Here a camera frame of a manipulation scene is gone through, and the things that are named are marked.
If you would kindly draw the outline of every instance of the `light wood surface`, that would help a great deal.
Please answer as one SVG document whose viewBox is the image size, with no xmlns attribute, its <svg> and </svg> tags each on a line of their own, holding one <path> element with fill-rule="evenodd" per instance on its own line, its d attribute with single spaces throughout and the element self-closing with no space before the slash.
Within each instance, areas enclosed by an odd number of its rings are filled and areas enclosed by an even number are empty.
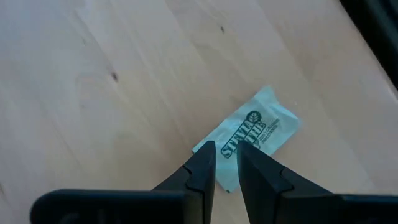
<svg viewBox="0 0 398 224">
<path fill-rule="evenodd" d="M 49 190 L 151 189 L 262 86 L 302 121 L 274 158 L 398 194 L 398 101 L 336 0 L 0 1 L 0 223 Z M 213 223 L 247 223 L 216 186 Z"/>
</svg>

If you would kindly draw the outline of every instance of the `black object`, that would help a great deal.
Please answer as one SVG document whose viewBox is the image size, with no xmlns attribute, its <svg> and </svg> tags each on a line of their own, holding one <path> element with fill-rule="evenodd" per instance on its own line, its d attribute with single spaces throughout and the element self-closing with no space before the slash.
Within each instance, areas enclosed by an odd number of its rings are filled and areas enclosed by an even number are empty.
<svg viewBox="0 0 398 224">
<path fill-rule="evenodd" d="M 398 1 L 340 0 L 394 86 L 398 87 Z"/>
<path fill-rule="evenodd" d="M 33 224 L 208 224 L 215 187 L 215 143 L 207 142 L 151 191 L 57 190 L 32 207 Z"/>
<path fill-rule="evenodd" d="M 398 197 L 333 194 L 247 142 L 238 169 L 251 224 L 398 223 Z"/>
<path fill-rule="evenodd" d="M 251 224 L 398 223 L 398 197 L 333 194 L 251 144 L 238 144 L 238 171 Z M 210 223 L 215 143 L 207 142 L 152 191 L 58 190 L 39 198 L 32 224 Z"/>
</svg>

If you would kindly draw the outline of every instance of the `leaf logo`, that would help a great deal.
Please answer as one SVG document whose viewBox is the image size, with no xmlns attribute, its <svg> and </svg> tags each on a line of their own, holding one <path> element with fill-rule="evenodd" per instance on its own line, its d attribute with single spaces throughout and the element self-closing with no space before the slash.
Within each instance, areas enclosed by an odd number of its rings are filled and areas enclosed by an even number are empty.
<svg viewBox="0 0 398 224">
<path fill-rule="evenodd" d="M 257 122 L 261 121 L 261 114 L 258 111 L 251 111 L 246 116 L 246 120 L 252 122 L 253 124 L 256 124 Z"/>
</svg>

